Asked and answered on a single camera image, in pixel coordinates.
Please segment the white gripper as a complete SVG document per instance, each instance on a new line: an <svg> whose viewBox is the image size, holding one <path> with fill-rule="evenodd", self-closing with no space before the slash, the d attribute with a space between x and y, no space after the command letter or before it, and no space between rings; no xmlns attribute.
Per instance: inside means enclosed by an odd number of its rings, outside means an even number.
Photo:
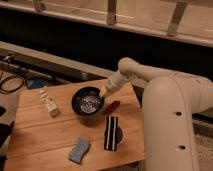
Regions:
<svg viewBox="0 0 213 171"><path fill-rule="evenodd" d="M112 76L110 76L100 89L99 95L106 98L113 93L119 91L122 86L128 82L128 78L123 75L120 71L116 71Z"/></svg>

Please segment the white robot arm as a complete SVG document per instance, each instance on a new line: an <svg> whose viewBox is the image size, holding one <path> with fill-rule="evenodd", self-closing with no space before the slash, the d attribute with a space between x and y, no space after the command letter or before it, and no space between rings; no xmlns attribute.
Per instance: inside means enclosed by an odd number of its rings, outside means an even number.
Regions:
<svg viewBox="0 0 213 171"><path fill-rule="evenodd" d="M192 115L213 108L213 81L125 57L100 95L108 97L136 77L147 82L142 97L145 170L200 171Z"/></svg>

